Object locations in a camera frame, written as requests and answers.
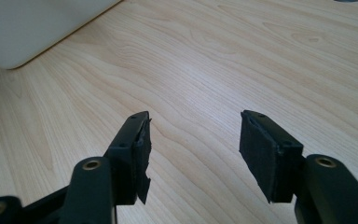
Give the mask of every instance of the wooden table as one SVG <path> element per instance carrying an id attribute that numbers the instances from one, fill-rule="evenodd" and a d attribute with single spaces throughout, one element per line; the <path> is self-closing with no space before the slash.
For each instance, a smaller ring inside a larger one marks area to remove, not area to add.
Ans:
<path id="1" fill-rule="evenodd" d="M 125 0 L 0 69 L 0 195 L 29 204 L 67 185 L 148 110 L 152 184 L 120 223 L 296 223 L 238 152 L 243 109 L 358 179 L 358 3 Z"/>

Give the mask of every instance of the metal screw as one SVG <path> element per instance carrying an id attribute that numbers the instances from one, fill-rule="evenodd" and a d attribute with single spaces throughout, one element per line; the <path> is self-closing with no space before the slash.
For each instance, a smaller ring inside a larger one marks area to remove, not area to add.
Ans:
<path id="1" fill-rule="evenodd" d="M 318 157 L 315 159 L 315 161 L 319 165 L 327 167 L 327 168 L 336 168 L 337 167 L 337 165 L 334 161 L 332 161 L 326 157 Z"/>
<path id="2" fill-rule="evenodd" d="M 88 161 L 83 164 L 83 170 L 95 170 L 98 167 L 100 167 L 101 162 L 100 161 Z"/>

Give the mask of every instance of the light wood surface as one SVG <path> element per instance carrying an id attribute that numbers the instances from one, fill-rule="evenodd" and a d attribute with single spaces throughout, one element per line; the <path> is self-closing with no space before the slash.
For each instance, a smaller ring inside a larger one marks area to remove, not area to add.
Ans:
<path id="1" fill-rule="evenodd" d="M 239 149 L 264 113 L 358 179 L 358 3 L 125 0 L 21 68 L 0 69 L 0 195 L 69 183 L 148 110 L 146 205 L 120 223 L 296 223 L 268 204 Z"/>

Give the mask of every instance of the white box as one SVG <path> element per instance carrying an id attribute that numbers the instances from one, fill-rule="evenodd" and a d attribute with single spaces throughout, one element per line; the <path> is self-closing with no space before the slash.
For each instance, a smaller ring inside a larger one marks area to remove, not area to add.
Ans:
<path id="1" fill-rule="evenodd" d="M 21 66 L 120 0 L 0 0 L 0 67 Z"/>

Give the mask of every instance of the black plastic part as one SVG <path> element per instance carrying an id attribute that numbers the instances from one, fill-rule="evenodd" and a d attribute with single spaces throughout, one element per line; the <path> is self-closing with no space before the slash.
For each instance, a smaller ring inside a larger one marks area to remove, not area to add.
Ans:
<path id="1" fill-rule="evenodd" d="M 240 153 L 268 202 L 290 203 L 298 186 L 303 145 L 266 115 L 241 113 Z"/>
<path id="2" fill-rule="evenodd" d="M 358 223 L 358 181 L 342 162 L 310 155 L 304 179 L 323 223 Z"/>
<path id="3" fill-rule="evenodd" d="M 21 202 L 13 196 L 0 197 L 0 224 L 15 224 L 22 209 Z"/>
<path id="4" fill-rule="evenodd" d="M 297 200 L 295 214 L 298 224 L 318 224 L 322 223 L 318 209 L 310 195 L 309 189 L 303 185 L 296 193 Z"/>
<path id="5" fill-rule="evenodd" d="M 59 189 L 22 209 L 21 223 L 58 223 L 68 187 Z"/>
<path id="6" fill-rule="evenodd" d="M 115 193 L 112 193 L 110 162 L 93 157 L 79 162 L 72 174 L 61 211 L 60 224 L 110 224 Z"/>
<path id="7" fill-rule="evenodd" d="M 127 118 L 105 153 L 117 172 L 117 205 L 146 202 L 150 179 L 146 169 L 151 152 L 150 118 L 147 111 Z"/>

